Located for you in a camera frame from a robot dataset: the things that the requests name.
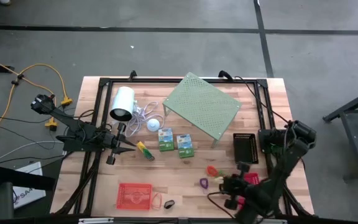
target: small box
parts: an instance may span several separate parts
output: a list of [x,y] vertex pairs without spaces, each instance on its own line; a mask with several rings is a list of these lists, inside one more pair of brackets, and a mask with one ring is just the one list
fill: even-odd
[[160,151],[172,151],[174,148],[172,128],[163,128],[158,131]]
[[189,134],[182,134],[177,136],[177,142],[180,158],[194,156],[193,144],[191,143],[191,138]]

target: wooden table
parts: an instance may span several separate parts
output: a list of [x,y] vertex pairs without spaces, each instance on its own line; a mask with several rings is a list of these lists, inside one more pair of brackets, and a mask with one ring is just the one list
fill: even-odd
[[[77,116],[94,107],[99,78],[100,77],[84,77],[75,111]],[[273,110],[286,119],[292,119],[283,79],[268,78],[267,82]],[[151,101],[158,101],[159,105],[155,112],[163,114],[162,101],[171,93],[176,84],[115,83],[112,89],[112,96],[115,96],[120,86],[128,86],[134,89],[135,99],[138,101],[139,106],[145,106]],[[232,134],[257,134],[260,127],[255,98],[245,85],[223,83],[215,84],[215,86],[242,103],[241,109],[224,133],[219,144],[214,149],[211,149],[213,139],[210,136],[192,126],[177,114],[170,113],[165,118],[165,127],[173,129],[175,149],[177,148],[177,134],[190,134],[195,148],[194,157],[180,159],[177,150],[160,152],[158,150],[157,133],[148,131],[144,125],[141,131],[129,138],[129,140],[132,142],[142,141],[146,147],[150,149],[155,160],[153,162],[148,161],[139,150],[136,150],[134,152],[125,152],[117,156],[116,164],[110,166],[106,164],[110,150],[108,149],[106,152],[103,152],[96,183],[92,216],[228,217],[227,214],[220,211],[208,201],[206,194],[199,185],[199,179],[206,177],[205,169],[208,165],[213,165],[227,174],[233,172],[238,173],[234,163]],[[105,93],[102,96],[101,108],[103,108],[104,105],[104,98]],[[102,110],[98,115],[97,126],[100,125],[101,114]],[[112,118],[110,116],[108,117],[108,121],[112,121]],[[84,121],[90,121],[90,119],[90,117],[83,118]],[[265,123],[267,128],[269,128],[269,121],[267,119]],[[285,124],[276,116],[275,123],[278,128],[282,128]],[[258,150],[258,153],[259,164],[252,165],[250,172],[257,172],[259,178],[264,179],[267,177],[265,159],[260,150]],[[55,212],[61,208],[76,189],[80,179],[83,157],[83,152],[75,152],[63,161],[51,212]],[[150,183],[153,185],[154,193],[159,192],[162,194],[163,203],[167,200],[174,200],[175,205],[169,210],[163,208],[160,210],[151,209],[150,211],[117,210],[116,195],[119,183]],[[313,213],[308,184],[301,163],[298,163],[288,178],[287,184],[304,208],[310,213]],[[215,192],[217,190],[218,184],[209,178],[209,192]],[[85,200],[88,195],[88,188],[85,189],[84,195],[86,196],[83,198],[83,207],[86,204]],[[227,196],[218,195],[213,197],[213,199],[222,206],[225,198],[227,198]]]

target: white cylindrical light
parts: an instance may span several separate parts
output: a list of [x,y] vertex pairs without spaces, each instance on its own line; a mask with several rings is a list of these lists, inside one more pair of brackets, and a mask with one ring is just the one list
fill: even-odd
[[134,111],[135,91],[129,87],[120,87],[112,103],[110,116],[118,121],[129,121]]

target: gray floor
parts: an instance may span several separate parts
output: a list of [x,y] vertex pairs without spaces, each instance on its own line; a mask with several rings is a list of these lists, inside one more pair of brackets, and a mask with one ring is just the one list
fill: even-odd
[[[10,7],[0,6],[0,24],[257,28],[251,0],[12,1]],[[261,0],[260,5],[267,29],[358,30],[358,0]],[[342,180],[343,174],[358,170],[357,160],[340,121],[324,124],[321,119],[358,95],[358,36],[268,35],[267,42],[274,76],[285,79],[293,117],[318,132],[316,148],[305,157],[316,214],[358,221],[358,181],[345,184]],[[85,75],[128,75],[136,70],[141,76],[181,76],[188,71],[216,76],[226,70],[243,77],[266,77],[258,34],[0,31],[0,62],[17,70],[40,62],[53,65],[75,101]],[[62,95],[60,82],[50,70],[36,68],[27,76]],[[0,114],[12,79],[14,75],[0,74]],[[21,84],[9,117],[41,120],[43,116],[29,107],[38,92]],[[1,125],[37,141],[50,139],[43,124],[3,121]],[[0,130],[0,155],[27,143]],[[60,153],[61,144],[49,151],[34,146],[7,159]],[[47,172],[56,175],[58,166]]]

